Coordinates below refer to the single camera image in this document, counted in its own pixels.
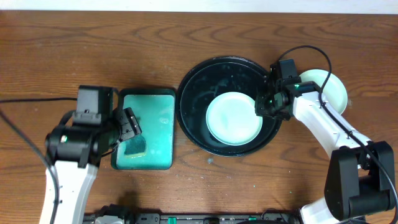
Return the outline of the mint green plate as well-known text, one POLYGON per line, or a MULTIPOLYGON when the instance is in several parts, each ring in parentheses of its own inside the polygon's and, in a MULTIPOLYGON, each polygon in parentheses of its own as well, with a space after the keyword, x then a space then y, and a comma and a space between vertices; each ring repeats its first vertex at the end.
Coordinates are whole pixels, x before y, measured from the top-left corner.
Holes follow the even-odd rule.
POLYGON ((241 146, 254 140, 263 119, 255 113, 255 101, 240 92, 217 96, 208 106, 206 125, 211 135, 229 146, 241 146))
MULTIPOLYGON (((315 82, 319 87, 322 86, 323 82, 328 75, 328 71, 321 69, 311 69, 300 74, 302 82, 315 82)), ((332 107, 343 114, 348 104, 348 94, 343 82, 334 74, 331 74, 326 86, 323 90, 327 100, 332 107)))

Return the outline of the dark green scrub sponge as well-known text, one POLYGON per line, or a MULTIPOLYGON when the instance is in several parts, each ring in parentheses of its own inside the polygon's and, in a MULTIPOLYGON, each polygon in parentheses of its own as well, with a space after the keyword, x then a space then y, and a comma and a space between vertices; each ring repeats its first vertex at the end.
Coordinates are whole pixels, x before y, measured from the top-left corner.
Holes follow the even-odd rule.
POLYGON ((142 135, 136 135, 126 142, 125 156, 141 157, 146 154, 146 140, 142 135))

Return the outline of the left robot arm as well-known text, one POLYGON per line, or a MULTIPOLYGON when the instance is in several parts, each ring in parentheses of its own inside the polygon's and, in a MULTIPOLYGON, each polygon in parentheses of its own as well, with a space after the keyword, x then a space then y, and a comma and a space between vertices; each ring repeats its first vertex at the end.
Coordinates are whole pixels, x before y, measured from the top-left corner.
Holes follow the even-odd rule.
POLYGON ((132 109, 113 106, 117 93, 111 87, 81 85, 76 109, 46 136, 49 167, 41 223, 82 223, 101 159, 141 134, 132 109))

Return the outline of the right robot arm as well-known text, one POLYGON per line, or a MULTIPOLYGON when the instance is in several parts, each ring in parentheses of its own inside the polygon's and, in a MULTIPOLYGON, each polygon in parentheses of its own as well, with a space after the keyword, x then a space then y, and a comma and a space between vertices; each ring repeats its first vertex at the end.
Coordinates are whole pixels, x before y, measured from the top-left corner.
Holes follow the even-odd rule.
POLYGON ((330 158, 323 198, 303 206, 303 223, 343 223, 397 210, 394 152, 354 129, 315 82, 263 84, 255 100, 258 116, 294 117, 315 136, 330 158))

